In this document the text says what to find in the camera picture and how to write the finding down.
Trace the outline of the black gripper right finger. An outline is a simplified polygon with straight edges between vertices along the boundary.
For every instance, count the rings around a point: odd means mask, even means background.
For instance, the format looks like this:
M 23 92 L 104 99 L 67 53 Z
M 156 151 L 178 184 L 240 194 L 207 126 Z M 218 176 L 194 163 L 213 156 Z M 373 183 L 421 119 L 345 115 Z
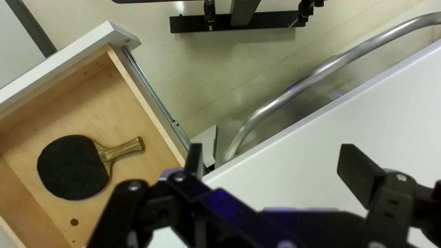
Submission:
M 342 144 L 340 177 L 371 216 L 411 216 L 415 180 L 399 170 L 384 169 L 356 144 Z

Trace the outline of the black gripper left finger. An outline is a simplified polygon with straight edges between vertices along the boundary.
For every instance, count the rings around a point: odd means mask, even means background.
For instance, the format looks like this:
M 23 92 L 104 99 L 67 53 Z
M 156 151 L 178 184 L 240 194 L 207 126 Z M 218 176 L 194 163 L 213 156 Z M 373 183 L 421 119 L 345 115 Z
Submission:
M 202 181 L 203 173 L 203 144 L 194 143 L 189 148 L 185 166 L 163 172 L 159 184 L 162 188 L 172 190 L 173 192 L 202 192 L 205 190 L 205 183 Z

